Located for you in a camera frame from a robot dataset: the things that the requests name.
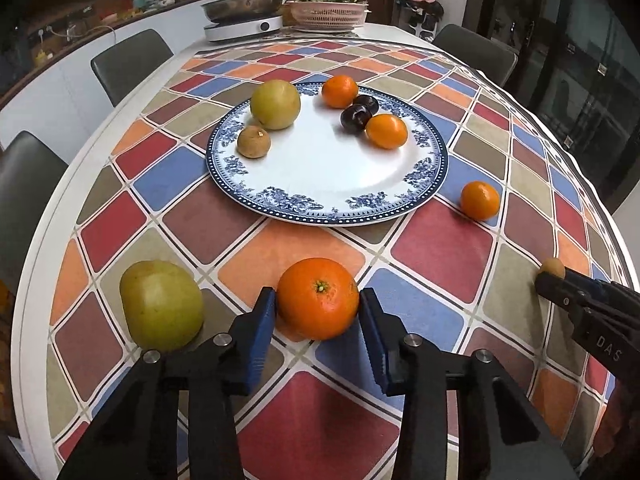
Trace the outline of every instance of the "pink basket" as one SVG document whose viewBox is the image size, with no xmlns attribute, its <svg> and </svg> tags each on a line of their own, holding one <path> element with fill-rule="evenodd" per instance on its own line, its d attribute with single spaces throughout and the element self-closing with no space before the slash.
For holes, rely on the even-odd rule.
<svg viewBox="0 0 640 480">
<path fill-rule="evenodd" d="M 367 4 L 292 2 L 291 15 L 299 26 L 312 28 L 359 27 L 364 25 Z"/>
</svg>

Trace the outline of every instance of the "gray chair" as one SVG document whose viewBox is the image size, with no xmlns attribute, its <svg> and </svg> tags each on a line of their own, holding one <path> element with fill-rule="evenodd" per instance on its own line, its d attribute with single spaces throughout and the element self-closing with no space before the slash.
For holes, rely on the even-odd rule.
<svg viewBox="0 0 640 480">
<path fill-rule="evenodd" d="M 452 23 L 438 33 L 433 44 L 471 68 L 481 70 L 501 87 L 507 82 L 518 62 L 517 54 L 506 45 L 502 46 Z"/>
<path fill-rule="evenodd" d="M 66 164 L 29 132 L 0 155 L 0 280 L 15 295 L 31 239 Z"/>
<path fill-rule="evenodd" d="M 0 433 L 0 478 L 2 480 L 38 480 L 5 434 Z"/>
<path fill-rule="evenodd" d="M 174 53 L 152 28 L 116 43 L 91 60 L 91 68 L 113 106 Z"/>
</svg>

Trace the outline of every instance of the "metal pot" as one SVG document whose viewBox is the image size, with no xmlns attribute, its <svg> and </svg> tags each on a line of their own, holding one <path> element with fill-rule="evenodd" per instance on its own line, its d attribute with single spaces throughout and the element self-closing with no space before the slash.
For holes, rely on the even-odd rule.
<svg viewBox="0 0 640 480">
<path fill-rule="evenodd" d="M 204 4 L 207 18 L 212 23 L 238 23 L 259 20 L 275 15 L 282 0 L 219 0 Z"/>
</svg>

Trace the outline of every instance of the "white plate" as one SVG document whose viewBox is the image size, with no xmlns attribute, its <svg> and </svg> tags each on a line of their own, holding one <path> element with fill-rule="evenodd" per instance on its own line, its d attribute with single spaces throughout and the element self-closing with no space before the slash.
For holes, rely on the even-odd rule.
<svg viewBox="0 0 640 480">
<path fill-rule="evenodd" d="M 382 150 L 366 134 L 346 133 L 341 110 L 327 108 L 322 83 L 298 83 L 302 104 L 292 126 L 270 132 L 263 158 L 244 158 L 236 139 L 253 118 L 249 101 L 231 110 L 213 130 L 207 167 L 220 188 L 245 207 L 300 224 L 373 224 L 405 214 L 426 202 L 444 181 L 447 148 L 418 110 L 377 90 L 360 93 L 378 100 L 378 113 L 400 117 L 410 132 L 404 146 Z"/>
</svg>

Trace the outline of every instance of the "table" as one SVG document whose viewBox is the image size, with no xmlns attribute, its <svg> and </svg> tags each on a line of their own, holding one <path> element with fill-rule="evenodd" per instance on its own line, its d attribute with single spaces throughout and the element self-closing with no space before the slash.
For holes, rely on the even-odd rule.
<svg viewBox="0 0 640 480">
<path fill-rule="evenodd" d="M 614 380 L 570 341 L 568 317 L 534 293 L 532 278 L 557 255 L 638 288 L 617 228 L 571 156 L 510 95 L 396 28 L 358 31 L 217 50 L 199 42 L 132 92 L 73 161 L 34 236 L 15 309 L 18 426 L 41 478 L 55 478 L 139 356 L 118 282 L 130 264 L 152 258 L 194 275 L 206 304 L 200 338 L 226 330 L 295 261 L 337 260 L 410 332 L 447 351 L 494 352 L 572 462 L 583 460 Z M 437 127 L 450 168 L 436 197 L 402 218 L 319 228 L 258 216 L 215 186 L 204 163 L 209 134 L 257 83 L 342 73 L 411 102 Z M 488 222 L 458 211 L 471 180 L 500 192 L 500 213 Z M 276 332 L 260 387 L 234 410 L 249 478 L 390 478 L 402 399 L 380 394 L 357 324 L 321 343 Z M 454 478 L 454 403 L 448 441 Z"/>
</svg>

